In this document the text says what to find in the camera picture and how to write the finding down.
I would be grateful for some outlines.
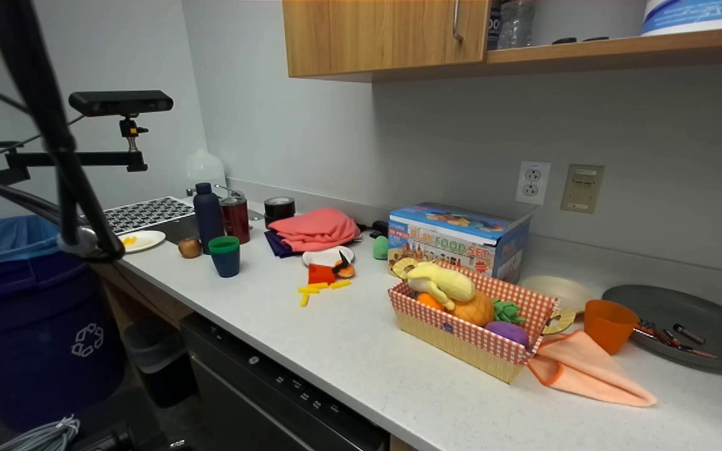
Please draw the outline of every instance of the toy food box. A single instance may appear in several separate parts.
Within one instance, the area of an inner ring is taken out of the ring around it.
[[[513,284],[527,240],[528,215],[506,220],[437,203],[389,213],[389,263],[399,258],[444,260]]]

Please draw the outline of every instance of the orange cup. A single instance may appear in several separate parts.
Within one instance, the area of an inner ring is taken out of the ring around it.
[[[586,302],[584,308],[584,330],[599,343],[606,354],[619,354],[619,349],[630,340],[632,330],[636,329],[639,315],[611,302]]]

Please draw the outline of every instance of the cabinet door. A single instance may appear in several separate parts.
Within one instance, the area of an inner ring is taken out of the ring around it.
[[[488,0],[283,0],[289,75],[482,62]]]

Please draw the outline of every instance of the cabinet handle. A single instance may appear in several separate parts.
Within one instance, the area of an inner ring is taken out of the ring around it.
[[[462,0],[453,0],[453,39],[462,46],[463,36],[458,32],[458,16],[462,16]]]

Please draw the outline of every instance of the pink basket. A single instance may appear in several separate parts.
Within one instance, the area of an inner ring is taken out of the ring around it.
[[[521,308],[521,327],[528,334],[532,349],[536,347],[542,329],[557,312],[557,302],[552,295],[533,294],[472,272],[453,272],[468,275],[478,294],[487,294],[496,302],[516,303]],[[525,360],[532,355],[532,350],[527,350],[521,343],[496,337],[451,314],[426,308],[417,303],[414,295],[414,288],[408,288],[407,284],[389,288],[399,329],[477,367],[478,372],[511,383]]]

